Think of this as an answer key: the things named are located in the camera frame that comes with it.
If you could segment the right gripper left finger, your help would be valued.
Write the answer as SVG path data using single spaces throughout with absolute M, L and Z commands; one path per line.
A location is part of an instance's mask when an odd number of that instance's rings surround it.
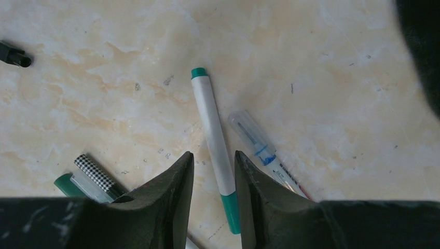
M 87 197 L 1 198 L 1 248 L 184 248 L 194 156 L 113 203 Z

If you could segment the black pen cap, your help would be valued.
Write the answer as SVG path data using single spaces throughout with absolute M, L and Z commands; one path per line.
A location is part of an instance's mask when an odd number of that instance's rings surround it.
M 32 59 L 25 51 L 5 42 L 1 42 L 1 61 L 23 68 L 29 67 L 32 64 Z

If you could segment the white marker green cap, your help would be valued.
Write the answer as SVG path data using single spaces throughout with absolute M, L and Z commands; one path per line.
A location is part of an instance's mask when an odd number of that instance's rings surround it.
M 210 78 L 205 68 L 198 67 L 191 70 L 191 85 L 229 229 L 233 234 L 240 234 L 240 217 L 235 179 Z

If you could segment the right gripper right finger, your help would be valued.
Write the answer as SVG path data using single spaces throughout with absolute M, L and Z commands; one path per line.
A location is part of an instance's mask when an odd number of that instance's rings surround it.
M 313 202 L 241 151 L 235 178 L 243 248 L 439 248 L 438 202 Z

